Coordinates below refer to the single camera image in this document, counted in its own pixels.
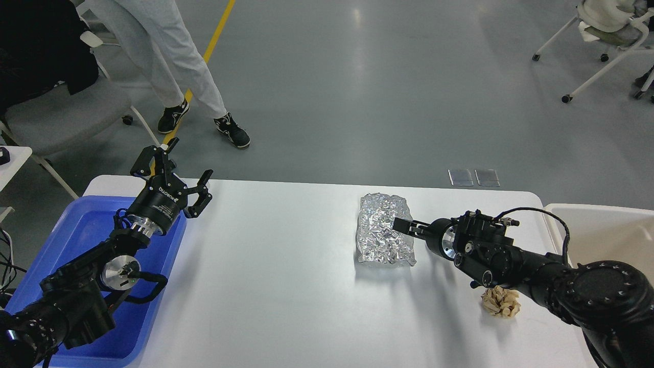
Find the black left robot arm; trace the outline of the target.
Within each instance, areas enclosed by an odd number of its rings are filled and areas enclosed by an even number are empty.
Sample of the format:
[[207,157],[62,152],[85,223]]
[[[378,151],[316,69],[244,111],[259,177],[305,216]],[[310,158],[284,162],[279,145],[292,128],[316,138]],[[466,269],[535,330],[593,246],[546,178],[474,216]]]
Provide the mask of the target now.
[[177,144],[174,137],[141,151],[130,173],[145,187],[115,212],[106,240],[43,278],[40,299],[16,314],[2,311],[2,367],[47,367],[60,345],[91,344],[114,329],[121,303],[149,303],[164,290],[168,278],[144,271],[136,253],[152,236],[166,235],[180,213],[196,218],[212,200],[211,169],[194,187],[174,174],[170,153]]

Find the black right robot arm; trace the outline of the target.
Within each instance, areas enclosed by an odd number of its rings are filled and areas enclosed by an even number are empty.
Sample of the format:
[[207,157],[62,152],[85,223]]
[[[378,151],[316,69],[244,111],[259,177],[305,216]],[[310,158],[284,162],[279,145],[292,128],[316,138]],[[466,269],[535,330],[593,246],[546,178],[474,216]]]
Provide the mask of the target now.
[[613,260],[572,267],[569,236],[561,255],[520,249],[505,235],[518,224],[508,211],[491,217],[477,210],[429,224],[395,218],[393,229],[425,240],[428,249],[472,278],[471,287],[519,291],[579,326],[598,366],[652,367],[653,291],[644,273]]

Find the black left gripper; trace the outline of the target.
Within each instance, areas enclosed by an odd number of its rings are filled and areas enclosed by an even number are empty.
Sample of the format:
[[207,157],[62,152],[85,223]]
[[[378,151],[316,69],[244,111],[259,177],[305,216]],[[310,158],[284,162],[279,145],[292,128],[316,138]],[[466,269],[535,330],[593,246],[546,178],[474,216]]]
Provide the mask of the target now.
[[[175,163],[170,153],[179,139],[174,137],[168,144],[145,147],[129,174],[145,180],[145,187],[127,210],[131,223],[153,223],[161,235],[166,235],[183,209],[186,218],[197,218],[213,196],[206,186],[214,170],[205,170],[194,187],[187,187],[180,177],[173,174]],[[187,196],[198,194],[193,205],[187,206]]]

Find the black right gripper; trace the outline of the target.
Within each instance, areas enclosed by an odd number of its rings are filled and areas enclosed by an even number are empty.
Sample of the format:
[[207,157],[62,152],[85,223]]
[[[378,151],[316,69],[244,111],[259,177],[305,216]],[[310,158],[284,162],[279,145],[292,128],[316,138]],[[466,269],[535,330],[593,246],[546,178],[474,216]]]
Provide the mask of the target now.
[[393,231],[414,238],[425,240],[427,248],[448,261],[453,261],[456,255],[456,226],[451,219],[437,219],[431,224],[418,220],[407,220],[395,217]]

